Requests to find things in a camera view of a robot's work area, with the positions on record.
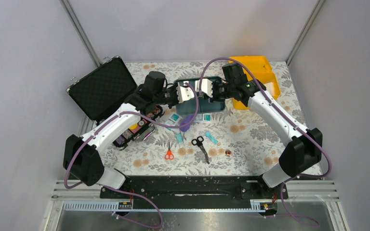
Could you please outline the gauze dressing packet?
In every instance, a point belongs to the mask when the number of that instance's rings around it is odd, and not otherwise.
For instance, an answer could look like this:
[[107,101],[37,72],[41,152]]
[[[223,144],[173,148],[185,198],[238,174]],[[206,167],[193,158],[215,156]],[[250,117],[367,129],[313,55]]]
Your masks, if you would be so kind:
[[179,122],[182,120],[182,117],[175,112],[172,112],[167,119],[165,120],[164,124],[168,126],[168,130],[171,130],[172,127],[178,126]]
[[198,114],[194,118],[194,122],[210,123],[212,121],[211,114]]

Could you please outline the white gauze pad bag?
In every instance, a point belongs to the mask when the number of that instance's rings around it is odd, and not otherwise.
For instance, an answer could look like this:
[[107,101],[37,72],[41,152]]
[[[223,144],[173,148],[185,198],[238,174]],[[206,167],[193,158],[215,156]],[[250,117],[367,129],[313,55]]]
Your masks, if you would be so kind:
[[271,95],[275,95],[275,87],[273,82],[265,83],[264,86],[266,87],[266,90],[270,92]]

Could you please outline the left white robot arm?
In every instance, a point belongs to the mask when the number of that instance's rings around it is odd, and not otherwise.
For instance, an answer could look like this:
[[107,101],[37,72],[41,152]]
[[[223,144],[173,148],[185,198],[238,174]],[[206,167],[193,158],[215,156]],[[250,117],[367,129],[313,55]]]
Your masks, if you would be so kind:
[[123,104],[103,123],[83,136],[70,135],[66,140],[63,167],[66,170],[64,186],[67,189],[77,187],[69,185],[67,180],[73,175],[87,186],[99,184],[111,187],[119,198],[130,193],[126,177],[118,170],[105,167],[100,155],[125,131],[155,110],[158,105],[169,107],[178,104],[177,85],[167,82],[165,75],[151,71],[125,100]]

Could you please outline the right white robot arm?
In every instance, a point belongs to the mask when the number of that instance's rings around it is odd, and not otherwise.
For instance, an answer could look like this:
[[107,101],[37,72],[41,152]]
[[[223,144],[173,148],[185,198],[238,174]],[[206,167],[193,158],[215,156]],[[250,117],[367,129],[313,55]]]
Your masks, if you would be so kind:
[[257,113],[279,136],[284,151],[278,164],[260,176],[257,192],[269,198],[282,182],[298,176],[322,158],[322,133],[308,129],[289,115],[272,97],[266,86],[253,78],[248,80],[243,66],[235,62],[222,67],[225,83],[213,85],[214,99],[233,98]]

